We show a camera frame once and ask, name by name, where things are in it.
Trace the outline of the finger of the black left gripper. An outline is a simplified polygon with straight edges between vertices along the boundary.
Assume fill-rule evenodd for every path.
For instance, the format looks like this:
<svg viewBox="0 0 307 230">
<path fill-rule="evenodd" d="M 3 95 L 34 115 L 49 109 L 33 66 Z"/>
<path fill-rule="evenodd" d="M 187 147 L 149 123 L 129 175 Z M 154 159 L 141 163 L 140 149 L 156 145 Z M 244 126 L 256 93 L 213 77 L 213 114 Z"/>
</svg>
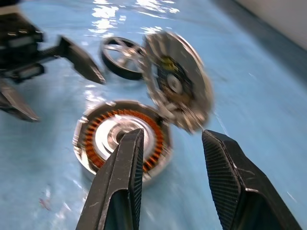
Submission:
<svg viewBox="0 0 307 230">
<path fill-rule="evenodd" d="M 59 37 L 57 46 L 52 46 L 38 52 L 39 62 L 57 58 L 65 58 L 70 61 L 73 68 L 86 79 L 99 84 L 105 84 L 105 78 L 89 54 L 64 36 Z"/>
<path fill-rule="evenodd" d="M 0 109 L 20 120 L 38 122 L 39 117 L 18 92 L 4 80 L 0 81 Z"/>
</svg>

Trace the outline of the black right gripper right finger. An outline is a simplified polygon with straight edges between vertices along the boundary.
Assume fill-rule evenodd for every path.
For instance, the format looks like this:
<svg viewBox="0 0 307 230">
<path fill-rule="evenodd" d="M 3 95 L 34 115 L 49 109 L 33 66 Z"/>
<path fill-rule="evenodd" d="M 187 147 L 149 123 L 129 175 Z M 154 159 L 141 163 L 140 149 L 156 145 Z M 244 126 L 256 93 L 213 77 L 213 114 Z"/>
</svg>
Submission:
<svg viewBox="0 0 307 230">
<path fill-rule="evenodd" d="M 209 186 L 224 230 L 299 230 L 269 178 L 225 134 L 202 132 Z"/>
</svg>

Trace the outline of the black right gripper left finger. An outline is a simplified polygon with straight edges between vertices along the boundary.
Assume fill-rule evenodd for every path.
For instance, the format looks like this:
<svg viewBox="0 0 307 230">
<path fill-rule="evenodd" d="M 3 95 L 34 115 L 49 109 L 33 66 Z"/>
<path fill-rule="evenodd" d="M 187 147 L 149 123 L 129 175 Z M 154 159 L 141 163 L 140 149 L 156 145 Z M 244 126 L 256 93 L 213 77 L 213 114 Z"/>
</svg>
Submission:
<svg viewBox="0 0 307 230">
<path fill-rule="evenodd" d="M 140 222 L 143 174 L 143 129 L 123 136 L 97 172 L 78 230 L 137 230 Z"/>
</svg>

